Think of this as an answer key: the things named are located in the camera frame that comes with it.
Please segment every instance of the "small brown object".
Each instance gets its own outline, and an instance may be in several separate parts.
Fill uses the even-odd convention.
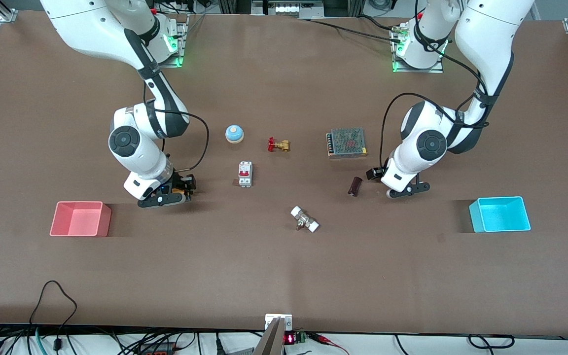
[[[348,195],[354,197],[358,196],[358,188],[361,187],[361,182],[363,182],[363,179],[355,176],[354,180],[352,180],[352,185],[350,185],[350,189],[348,190]]]

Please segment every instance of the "green led light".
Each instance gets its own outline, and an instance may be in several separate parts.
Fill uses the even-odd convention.
[[[168,50],[174,52],[177,49],[177,40],[166,35],[163,35],[163,38]]]

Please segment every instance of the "black cable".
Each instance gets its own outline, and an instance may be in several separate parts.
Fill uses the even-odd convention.
[[[120,339],[117,337],[117,334],[115,334],[115,330],[111,329],[111,333],[113,334],[113,339],[115,339],[115,341],[117,342],[117,345],[120,346],[121,350],[124,350],[124,345],[122,344],[122,342],[120,342]]]
[[[76,311],[78,309],[78,304],[76,303],[76,301],[74,301],[73,298],[70,297],[70,295],[67,294],[67,292],[65,292],[65,290],[63,290],[63,286],[61,286],[60,283],[58,283],[58,281],[56,280],[50,280],[47,281],[45,283],[45,285],[43,285],[43,288],[41,289],[41,295],[38,297],[38,302],[36,302],[36,306],[34,307],[34,310],[32,311],[32,314],[30,315],[30,319],[28,321],[28,323],[30,325],[32,325],[32,320],[34,319],[34,316],[36,314],[36,311],[38,310],[38,306],[41,304],[41,300],[43,299],[43,293],[45,293],[45,288],[47,287],[47,285],[54,283],[56,284],[56,286],[58,286],[59,290],[61,290],[61,293],[63,294],[63,296],[65,296],[67,299],[69,299],[73,305],[74,305],[74,310],[72,311],[72,313],[70,314],[69,317],[67,317],[67,319],[65,319],[65,321],[63,323],[61,323],[61,325],[58,327],[58,330],[56,331],[56,341],[59,340],[59,335],[61,333],[61,328],[63,328],[63,326],[65,326],[65,324],[70,321],[70,319],[72,317],[74,317],[74,314],[76,314]]]
[[[420,29],[420,19],[418,18],[418,0],[415,0],[415,27],[417,28],[417,30]],[[488,94],[488,90],[485,87],[485,83],[483,83],[481,76],[479,74],[477,74],[474,70],[472,70],[471,67],[465,65],[464,63],[458,61],[457,59],[449,56],[448,54],[444,54],[442,52],[439,51],[439,49],[437,48],[433,48],[431,46],[431,43],[429,43],[426,38],[424,38],[424,36],[421,36],[422,40],[424,41],[424,43],[426,43],[426,47],[425,50],[428,50],[428,48],[431,48],[433,51],[435,51],[437,54],[439,54],[440,56],[448,59],[449,61],[455,63],[456,65],[459,65],[460,67],[464,68],[465,70],[468,70],[476,79],[477,81],[479,81],[479,83],[482,85],[483,87],[483,94]]]
[[[30,335],[32,334],[31,326],[28,327],[27,337],[25,339],[25,344],[28,346],[28,355],[32,355],[32,349],[30,349]]]
[[[376,35],[373,35],[373,34],[366,34],[365,32],[356,31],[356,30],[352,30],[352,29],[346,29],[345,27],[333,25],[332,23],[326,23],[326,22],[320,22],[320,21],[312,21],[312,20],[304,20],[304,21],[308,21],[308,22],[312,22],[312,23],[319,23],[319,24],[324,25],[324,26],[329,26],[329,27],[333,27],[334,29],[344,30],[344,31],[347,31],[347,32],[352,32],[353,34],[357,34],[357,35],[361,35],[361,36],[368,36],[368,37],[371,37],[371,38],[377,38],[377,39],[382,39],[382,40],[388,40],[388,41],[394,42],[394,43],[400,43],[400,41],[397,40],[397,39],[395,39],[395,38],[389,38],[389,37],[383,37],[383,36],[376,36]]]
[[[184,12],[195,13],[194,11],[190,11],[190,10],[177,9],[176,7],[174,7],[170,4],[164,4],[163,2],[159,2],[159,1],[156,1],[155,4],[159,4],[163,7],[165,7],[166,9],[171,9],[172,11],[175,11],[176,13],[184,13]]]
[[[201,333],[196,333],[196,342],[199,346],[199,355],[203,355],[201,352]]]
[[[429,99],[428,97],[424,96],[424,95],[420,95],[420,94],[415,94],[415,92],[403,92],[402,94],[397,95],[396,97],[394,97],[394,99],[390,102],[390,104],[387,106],[387,110],[385,110],[385,115],[383,116],[383,124],[381,124],[381,149],[379,152],[379,156],[378,156],[378,160],[380,163],[380,166],[383,166],[383,137],[385,135],[385,122],[387,121],[387,113],[390,111],[391,106],[396,102],[397,99],[399,99],[400,97],[403,96],[415,96],[415,97],[419,97],[420,99],[424,100],[424,101],[428,101],[429,103],[431,103],[432,105],[435,106],[435,108],[441,112],[443,115],[445,115],[446,117],[448,117],[448,119],[455,123],[455,120],[451,118],[451,116],[444,110],[444,108],[442,108],[442,106],[438,105],[435,103],[435,101]],[[489,122],[483,122],[483,123],[475,123],[475,124],[466,124],[466,123],[462,123],[461,127],[462,128],[473,128],[473,129],[482,129],[485,128],[487,126],[489,126],[490,123]]]
[[[177,338],[176,341],[174,342],[174,346],[176,347],[176,350],[175,350],[175,351],[187,349],[187,348],[189,348],[192,344],[194,344],[194,341],[196,340],[196,333],[192,333],[192,335],[193,335],[193,336],[192,336],[192,341],[190,341],[189,344],[187,344],[187,345],[184,346],[183,348],[180,348],[180,347],[177,346],[177,341],[178,341],[178,338]]]
[[[403,346],[402,346],[402,343],[400,342],[400,338],[398,337],[398,335],[397,335],[397,334],[394,334],[394,337],[396,337],[396,341],[397,341],[397,343],[398,343],[398,346],[399,346],[400,350],[403,352],[403,354],[404,354],[404,355],[409,355],[409,353],[406,352],[406,350],[404,350],[404,348],[403,348]]]
[[[201,157],[199,158],[199,160],[196,162],[196,164],[194,164],[193,166],[191,166],[190,168],[183,168],[183,169],[178,169],[177,172],[178,173],[182,173],[183,171],[191,171],[194,168],[196,168],[200,163],[201,160],[203,160],[203,157],[205,156],[205,153],[207,152],[207,147],[210,144],[210,128],[207,126],[207,123],[205,123],[205,120],[202,119],[201,117],[198,117],[195,114],[191,114],[189,112],[183,112],[183,111],[175,111],[175,110],[159,110],[157,108],[155,108],[156,112],[163,112],[163,113],[169,113],[169,114],[180,114],[180,115],[189,115],[190,117],[194,117],[196,119],[198,119],[199,121],[201,121],[201,123],[203,123],[203,126],[205,126],[205,132],[206,132],[206,137],[205,137],[205,148],[203,148],[203,154],[201,154]]]
[[[384,26],[384,25],[381,25],[379,22],[376,21],[375,18],[373,18],[372,16],[367,16],[366,14],[360,14],[360,15],[357,16],[357,17],[358,17],[358,18],[367,18],[367,19],[370,20],[372,23],[374,23],[374,25],[376,25],[376,27],[379,27],[379,28],[381,28],[381,29],[383,29],[383,30],[391,31],[391,28],[392,28],[392,27],[396,27],[396,25],[394,25],[394,26]]]
[[[146,104],[146,81],[144,81],[144,92],[142,93],[142,103]],[[162,139],[162,151],[165,149],[165,139]]]
[[[65,328],[65,336],[67,337],[67,342],[70,344],[71,352],[74,353],[74,355],[78,355],[78,353],[76,353],[76,349],[74,349],[74,344],[71,343],[70,334],[67,333],[67,328]]]
[[[477,344],[475,344],[473,342],[473,337],[478,337],[479,339],[481,339],[481,341],[483,342],[483,344],[485,344],[484,346],[479,346]],[[514,339],[514,336],[512,335],[508,335],[503,337],[505,339],[510,339],[511,342],[510,344],[506,344],[506,345],[491,345],[486,339],[485,337],[483,337],[483,335],[480,334],[469,334],[468,335],[468,342],[470,343],[470,345],[472,345],[474,348],[478,348],[478,349],[482,349],[482,350],[488,350],[490,351],[490,355],[494,355],[494,349],[509,349],[512,346],[514,346],[514,343],[516,342],[516,340]]]
[[[462,109],[462,107],[464,107],[464,105],[465,105],[468,101],[470,101],[470,99],[473,98],[473,96],[475,96],[475,95],[470,94],[470,96],[467,97],[466,100],[462,101],[461,104],[455,109],[455,113],[459,112],[459,111]]]
[[[4,353],[4,355],[9,355],[9,354],[12,353],[12,351],[13,351],[13,349],[14,349],[14,344],[16,344],[17,341],[19,341],[19,339],[21,338],[21,335],[22,335],[22,334],[23,334],[23,333],[19,333],[19,335],[17,335],[17,336],[14,338],[14,341],[12,342],[12,344],[10,344],[10,348],[7,349],[7,351]]]
[[[158,337],[159,335],[162,335],[163,332],[156,332],[153,333],[152,335],[150,335],[151,333],[146,333],[144,335],[144,337],[142,337],[142,339],[139,339],[139,341],[135,341],[132,344],[126,346],[126,348],[124,350],[121,350],[119,353],[117,353],[117,355],[126,355],[128,353],[139,353],[140,350],[140,346],[146,344],[146,342],[148,341],[152,341],[153,339],[155,339],[156,337]]]

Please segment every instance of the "pink plastic box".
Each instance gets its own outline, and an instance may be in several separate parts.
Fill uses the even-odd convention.
[[[56,204],[52,237],[106,237],[111,209],[100,201],[60,201]]]

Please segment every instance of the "black connector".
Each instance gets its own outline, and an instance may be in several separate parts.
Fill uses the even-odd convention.
[[[54,339],[53,347],[54,351],[61,350],[63,348],[63,341],[60,338]]]
[[[227,355],[225,349],[223,349],[223,343],[220,341],[218,337],[218,333],[216,333],[216,355]]]
[[[383,167],[381,166],[378,168],[369,169],[365,172],[365,175],[367,176],[368,180],[376,180],[382,178],[383,173],[385,173],[385,171],[383,171]]]

